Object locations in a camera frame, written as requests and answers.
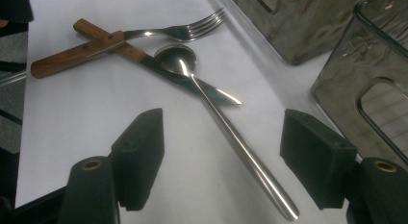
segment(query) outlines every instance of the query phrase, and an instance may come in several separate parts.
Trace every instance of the spoon handle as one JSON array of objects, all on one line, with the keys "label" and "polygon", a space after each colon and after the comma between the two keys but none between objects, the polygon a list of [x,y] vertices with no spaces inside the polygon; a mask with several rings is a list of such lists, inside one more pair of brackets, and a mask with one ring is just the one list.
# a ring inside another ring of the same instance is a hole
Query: spoon handle
[{"label": "spoon handle", "polygon": [[218,125],[222,126],[224,128],[224,133],[230,137],[229,141],[231,142],[235,152],[238,154],[249,172],[251,172],[252,176],[255,177],[258,184],[267,194],[268,198],[287,220],[295,221],[299,217],[299,210],[292,201],[291,197],[286,193],[285,189],[279,185],[275,177],[273,177],[268,168],[252,151],[248,144],[246,144],[245,140],[234,125],[207,96],[200,84],[194,78],[194,75],[191,74],[189,78],[200,91],[200,94],[204,102],[207,104],[208,109],[211,110],[219,120]]}]

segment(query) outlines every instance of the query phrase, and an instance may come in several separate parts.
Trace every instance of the white surface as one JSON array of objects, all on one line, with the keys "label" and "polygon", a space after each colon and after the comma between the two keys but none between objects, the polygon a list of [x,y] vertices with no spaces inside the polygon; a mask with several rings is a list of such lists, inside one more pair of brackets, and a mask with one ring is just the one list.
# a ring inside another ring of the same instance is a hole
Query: white surface
[{"label": "white surface", "polygon": [[[223,7],[230,20],[187,45],[196,76],[243,101],[222,108],[300,210],[296,223],[345,223],[345,209],[320,211],[279,157],[286,108],[329,123],[310,97],[328,54],[293,67],[279,59],[231,0],[31,0],[28,63],[86,41],[79,18],[109,32],[194,22]],[[174,43],[132,40],[153,55]],[[122,223],[286,223],[246,171],[198,97],[118,55],[41,80],[27,75],[16,204],[67,183],[70,167],[106,156],[141,112],[163,108],[166,154],[141,212],[121,209]]]}]

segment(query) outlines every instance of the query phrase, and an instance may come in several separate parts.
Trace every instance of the fork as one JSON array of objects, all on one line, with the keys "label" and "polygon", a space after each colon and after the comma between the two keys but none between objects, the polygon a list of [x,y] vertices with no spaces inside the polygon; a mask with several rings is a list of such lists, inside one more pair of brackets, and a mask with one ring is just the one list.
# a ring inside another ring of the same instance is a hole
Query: fork
[{"label": "fork", "polygon": [[150,37],[165,35],[178,41],[193,41],[210,34],[216,27],[227,19],[224,9],[219,9],[213,14],[188,25],[171,26],[164,29],[145,29],[123,32],[126,40],[137,37]]},{"label": "fork", "polygon": [[79,63],[92,60],[100,54],[112,51],[126,44],[126,40],[137,37],[166,35],[179,41],[193,41],[210,34],[227,18],[226,12],[220,9],[204,19],[188,25],[153,30],[117,31],[109,34],[105,38],[95,39],[33,62],[31,70],[32,72],[41,73],[42,75],[50,75]]}]

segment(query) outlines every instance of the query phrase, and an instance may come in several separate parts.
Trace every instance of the spoon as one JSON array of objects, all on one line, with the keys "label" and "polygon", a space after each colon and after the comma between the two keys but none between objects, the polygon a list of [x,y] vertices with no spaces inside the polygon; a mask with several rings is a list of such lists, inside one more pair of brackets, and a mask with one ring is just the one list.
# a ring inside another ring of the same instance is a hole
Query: spoon
[{"label": "spoon", "polygon": [[279,185],[278,181],[248,144],[246,144],[234,125],[207,96],[200,84],[196,81],[194,74],[192,74],[196,64],[194,52],[182,44],[169,45],[156,52],[155,59],[163,68],[189,77],[190,81],[200,92],[207,109],[209,109],[215,116],[215,119],[217,119],[218,125],[221,126],[221,130],[223,130],[224,134],[228,137],[235,152],[246,168],[251,172],[252,176],[255,177],[268,198],[287,220],[295,221],[299,217],[299,210],[290,196]]}]

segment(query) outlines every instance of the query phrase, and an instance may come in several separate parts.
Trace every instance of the cutlery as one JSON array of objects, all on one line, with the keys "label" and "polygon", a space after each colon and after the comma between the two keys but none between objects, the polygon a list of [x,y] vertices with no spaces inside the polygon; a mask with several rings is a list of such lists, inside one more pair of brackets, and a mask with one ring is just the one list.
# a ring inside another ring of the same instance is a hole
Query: cutlery
[{"label": "cutlery", "polygon": [[[97,27],[96,25],[86,21],[85,19],[80,19],[74,24],[74,29],[89,38],[93,39],[101,39],[105,37],[108,32],[102,30],[101,28]],[[120,54],[121,56],[126,57],[127,59],[134,61],[143,65],[144,67],[152,70],[154,73],[158,74],[165,79],[170,80],[173,84],[186,89],[189,92],[194,93],[195,95],[199,95],[199,91],[197,88],[191,83],[188,77],[176,74],[170,71],[165,70],[162,68],[153,57],[147,55],[145,52],[140,50],[139,48],[125,43],[124,45],[115,49],[115,52]],[[198,80],[202,85],[203,89],[208,93],[208,95],[220,105],[240,105],[242,102],[238,99],[234,98],[233,96],[229,95],[228,93],[216,88],[212,87],[209,84]]]},{"label": "cutlery", "polygon": [[199,90],[203,102],[215,116],[215,120],[218,122],[222,131],[224,131],[224,134],[229,137],[231,146],[234,148],[249,172],[255,177],[268,198],[287,220],[295,221],[299,217],[299,210],[291,197],[286,193],[285,189],[279,185],[278,181],[273,177],[268,168],[258,158],[255,152],[252,151],[242,135],[207,95],[201,84],[194,77],[194,74],[192,74],[195,62],[191,61],[191,57],[193,60],[196,60],[193,51],[182,44],[169,45],[159,50],[156,57],[158,63],[161,63],[163,66],[177,65],[175,67],[172,66],[172,68],[181,69],[182,71],[175,72],[187,76],[190,79],[194,86]]},{"label": "cutlery", "polygon": [[31,65],[32,75],[42,78],[57,73],[76,64],[87,62],[122,46],[126,40],[144,36],[166,35],[182,41],[192,41],[205,37],[217,28],[227,18],[223,9],[214,12],[206,18],[190,25],[173,26],[165,29],[116,31],[107,34],[99,40],[92,40],[85,44],[65,50],[61,53],[33,62]]}]

